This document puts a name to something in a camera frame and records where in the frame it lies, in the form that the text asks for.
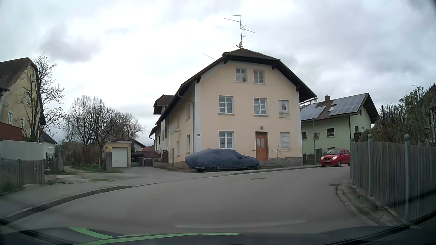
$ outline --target covered car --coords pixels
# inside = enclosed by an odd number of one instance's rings
[[[185,158],[185,163],[198,172],[224,169],[257,169],[259,160],[231,149],[206,149]]]

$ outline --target asphalt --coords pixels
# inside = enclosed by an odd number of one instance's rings
[[[14,224],[124,234],[300,233],[365,226],[335,192],[349,172],[342,166],[170,181],[80,198]]]

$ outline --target window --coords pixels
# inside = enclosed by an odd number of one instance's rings
[[[254,70],[254,83],[265,84],[265,77],[263,76],[263,71]]]
[[[233,113],[233,96],[219,96],[219,113]]]
[[[236,68],[236,81],[247,82],[247,70],[243,68]]]
[[[190,135],[186,135],[186,153],[191,151],[191,137]]]
[[[8,113],[8,115],[7,115],[7,124],[12,124],[12,115],[13,115],[12,112]]]
[[[289,100],[279,99],[279,116],[289,117]]]
[[[219,148],[233,149],[233,131],[219,131]]]
[[[291,150],[291,133],[280,132],[280,149]]]
[[[186,120],[187,121],[189,120],[189,107],[190,107],[190,104],[188,103],[188,105],[186,106]]]
[[[334,129],[327,129],[327,137],[334,136]]]
[[[254,114],[266,115],[266,99],[254,99]]]

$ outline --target drain pipe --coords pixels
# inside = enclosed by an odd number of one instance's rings
[[[194,145],[194,141],[195,141],[195,135],[194,135],[194,131],[195,131],[195,103],[192,100],[189,100],[189,99],[181,96],[178,91],[177,91],[177,96],[192,103],[192,153],[194,153],[195,152],[195,145]]]

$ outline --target windshield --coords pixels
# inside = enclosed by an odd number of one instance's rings
[[[339,150],[339,149],[331,149],[331,150],[327,151],[326,155],[339,155],[340,152],[341,152],[341,150]]]

